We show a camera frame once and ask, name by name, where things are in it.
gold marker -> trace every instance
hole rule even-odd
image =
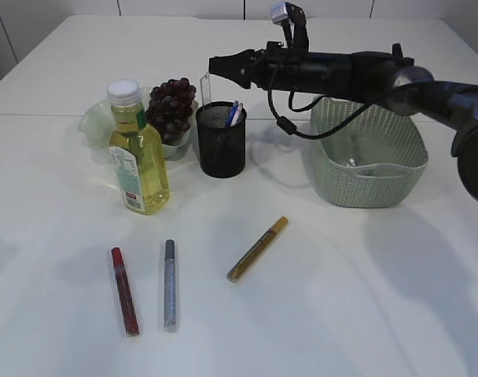
[[[253,262],[270,245],[279,232],[288,224],[288,219],[282,216],[279,220],[267,230],[263,236],[253,245],[251,249],[241,258],[241,260],[226,274],[226,278],[235,283],[243,273],[253,264]]]

white pen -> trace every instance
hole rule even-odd
[[[164,257],[164,331],[176,332],[176,257],[175,242],[166,241]]]
[[[243,107],[244,105],[242,104],[242,102],[237,106],[236,113],[233,115],[232,123],[230,124],[231,127],[236,125],[237,121],[239,120],[239,115],[241,115]]]

black mesh pen holder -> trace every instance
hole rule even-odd
[[[235,126],[225,127],[232,102],[212,102],[197,110],[200,168],[215,178],[230,178],[245,168],[246,110]]]

green plastic basket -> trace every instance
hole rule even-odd
[[[332,129],[361,105],[322,99],[311,127]],[[331,137],[315,141],[311,165],[323,199],[341,207],[381,208],[400,203],[419,181],[428,153],[409,117],[373,106]]]

white bottle cap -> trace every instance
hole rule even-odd
[[[117,80],[108,85],[106,91],[110,105],[116,108],[130,108],[142,101],[142,92],[137,82]]]

